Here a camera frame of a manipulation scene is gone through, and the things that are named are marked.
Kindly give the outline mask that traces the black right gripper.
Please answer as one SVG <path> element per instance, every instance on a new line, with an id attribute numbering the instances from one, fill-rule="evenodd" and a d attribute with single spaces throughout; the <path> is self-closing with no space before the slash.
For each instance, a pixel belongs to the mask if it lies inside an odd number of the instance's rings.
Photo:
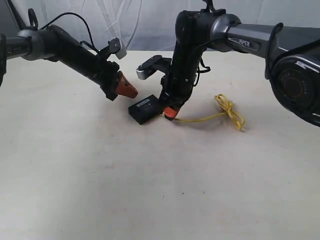
<path id="1" fill-rule="evenodd" d="M 175 78 L 172 74 L 166 74 L 161 78 L 162 90 L 158 101 L 166 119 L 172 121 L 177 117 L 191 97 L 195 80 L 195 75 L 191 78 Z"/>

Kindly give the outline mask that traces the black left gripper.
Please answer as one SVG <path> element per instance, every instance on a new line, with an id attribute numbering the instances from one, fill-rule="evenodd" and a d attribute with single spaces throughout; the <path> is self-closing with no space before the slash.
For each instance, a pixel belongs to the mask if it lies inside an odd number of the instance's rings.
<path id="1" fill-rule="evenodd" d="M 104 61 L 101 66 L 99 84 L 107 99 L 114 101 L 118 95 L 127 98 L 135 98 L 137 89 L 127 80 L 120 70 L 120 66 L 114 61 Z"/>

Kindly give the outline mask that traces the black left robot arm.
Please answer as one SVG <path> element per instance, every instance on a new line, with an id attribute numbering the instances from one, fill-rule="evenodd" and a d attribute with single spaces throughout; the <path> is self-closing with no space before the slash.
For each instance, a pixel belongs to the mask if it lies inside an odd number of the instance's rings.
<path id="1" fill-rule="evenodd" d="M 114 101 L 119 95 L 134 99 L 138 91 L 129 83 L 120 66 L 108 60 L 111 55 L 120 60 L 126 54 L 119 38 L 110 40 L 107 47 L 93 54 L 64 29 L 53 24 L 42 30 L 21 30 L 16 37 L 2 34 L 0 75 L 3 77 L 7 72 L 7 60 L 14 58 L 61 62 L 99 85 L 109 100 Z"/>

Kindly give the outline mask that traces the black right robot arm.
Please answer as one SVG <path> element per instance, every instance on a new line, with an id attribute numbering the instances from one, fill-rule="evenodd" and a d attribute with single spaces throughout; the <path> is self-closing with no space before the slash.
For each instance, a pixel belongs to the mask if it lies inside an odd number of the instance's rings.
<path id="1" fill-rule="evenodd" d="M 244 24 L 224 9 L 181 11 L 176 44 L 159 101 L 173 120 L 189 100 L 205 50 L 236 51 L 265 59 L 265 78 L 278 102 L 302 120 L 320 124 L 320 30 Z"/>

